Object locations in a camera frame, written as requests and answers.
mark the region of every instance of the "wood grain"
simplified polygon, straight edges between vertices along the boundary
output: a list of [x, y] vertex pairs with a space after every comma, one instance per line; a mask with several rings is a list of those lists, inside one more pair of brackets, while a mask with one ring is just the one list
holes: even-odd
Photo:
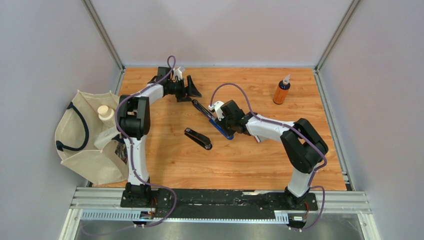
[[[156, 75], [157, 68], [127, 68], [120, 94], [142, 89]], [[284, 103], [276, 105], [273, 96], [277, 84], [291, 74], [291, 88]], [[213, 91], [222, 83], [240, 85], [249, 97], [252, 109], [264, 117], [311, 122], [328, 144], [328, 165], [316, 174], [313, 185], [328, 190], [346, 190], [333, 140], [326, 121], [317, 85], [309, 68], [187, 68], [203, 95], [197, 98], [207, 106]], [[214, 101], [234, 100], [249, 111], [242, 93], [224, 86]], [[257, 143], [253, 136], [236, 134], [227, 140], [197, 111], [191, 102], [177, 102], [165, 96], [150, 106], [151, 128], [146, 141], [146, 164], [150, 181], [171, 188], [282, 190], [290, 181], [293, 167], [281, 143], [267, 140]], [[206, 151], [188, 137], [191, 128], [211, 139]], [[125, 181], [102, 187], [123, 187]]]

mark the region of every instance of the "black bag handle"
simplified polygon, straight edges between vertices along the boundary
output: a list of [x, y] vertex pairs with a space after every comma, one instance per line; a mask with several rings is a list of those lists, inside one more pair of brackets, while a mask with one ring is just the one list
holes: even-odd
[[80, 111], [78, 111], [78, 109], [74, 106], [74, 104], [72, 102], [69, 103], [69, 106], [67, 106], [66, 108], [68, 109], [73, 109], [76, 114], [78, 115], [78, 117], [81, 119], [82, 125], [84, 125], [84, 131], [85, 131], [85, 139], [84, 142], [82, 143], [82, 145], [80, 147], [71, 147], [71, 146], [67, 146], [65, 144], [63, 144], [61, 141], [56, 141], [56, 148], [59, 151], [64, 151], [64, 149], [70, 150], [70, 151], [74, 151], [74, 152], [78, 152], [83, 150], [86, 146], [87, 143], [89, 142], [89, 137], [90, 137], [90, 133], [89, 133], [89, 126], [87, 126], [87, 122], [84, 119], [83, 115], [81, 114]]

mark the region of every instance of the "white wall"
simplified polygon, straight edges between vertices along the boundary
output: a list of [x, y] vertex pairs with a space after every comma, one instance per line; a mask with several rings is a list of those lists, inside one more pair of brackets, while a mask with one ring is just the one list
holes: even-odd
[[0, 2], [0, 236], [59, 237], [77, 185], [54, 132], [77, 89], [104, 93], [118, 68], [79, 0]]
[[350, 2], [93, 0], [127, 66], [314, 66]]
[[363, 0], [321, 71], [382, 239], [422, 239], [424, 1]]

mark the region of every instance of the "black mounting plate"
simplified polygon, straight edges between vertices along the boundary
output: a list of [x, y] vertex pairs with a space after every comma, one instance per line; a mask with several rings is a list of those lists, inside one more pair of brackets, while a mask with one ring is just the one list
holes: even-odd
[[[258, 193], [254, 190], [227, 189], [174, 189], [177, 195], [176, 208], [170, 218], [194, 219], [274, 219], [275, 210], [318, 210], [314, 193], [308, 193], [299, 205], [290, 208], [285, 203], [283, 192]], [[152, 189], [157, 199], [155, 217], [163, 218], [174, 204], [174, 197], [166, 189]]]

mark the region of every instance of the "bottle cap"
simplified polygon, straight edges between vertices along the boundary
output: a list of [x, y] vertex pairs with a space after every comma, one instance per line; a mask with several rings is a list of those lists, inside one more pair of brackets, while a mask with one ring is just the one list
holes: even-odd
[[112, 109], [110, 109], [106, 105], [101, 105], [97, 108], [97, 113], [104, 118], [110, 116], [111, 112], [112, 112]]

